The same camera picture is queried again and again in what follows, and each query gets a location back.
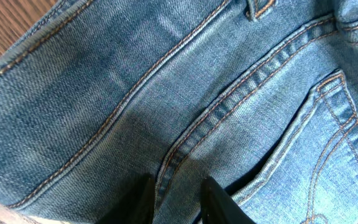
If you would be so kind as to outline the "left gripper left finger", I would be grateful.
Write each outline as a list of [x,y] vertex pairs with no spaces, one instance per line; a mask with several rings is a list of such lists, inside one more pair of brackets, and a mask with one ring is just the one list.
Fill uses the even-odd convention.
[[151,224],[154,219],[155,181],[152,175],[143,175],[117,206],[97,224]]

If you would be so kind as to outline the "light blue denim jeans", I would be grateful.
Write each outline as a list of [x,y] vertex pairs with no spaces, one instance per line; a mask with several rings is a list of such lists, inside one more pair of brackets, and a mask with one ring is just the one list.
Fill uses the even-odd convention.
[[358,1],[59,1],[0,58],[0,204],[200,220],[213,177],[256,223],[358,223]]

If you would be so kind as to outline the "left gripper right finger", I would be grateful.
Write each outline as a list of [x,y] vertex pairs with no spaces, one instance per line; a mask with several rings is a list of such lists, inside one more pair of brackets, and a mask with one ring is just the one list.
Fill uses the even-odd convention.
[[203,224],[255,224],[212,177],[201,183],[200,205]]

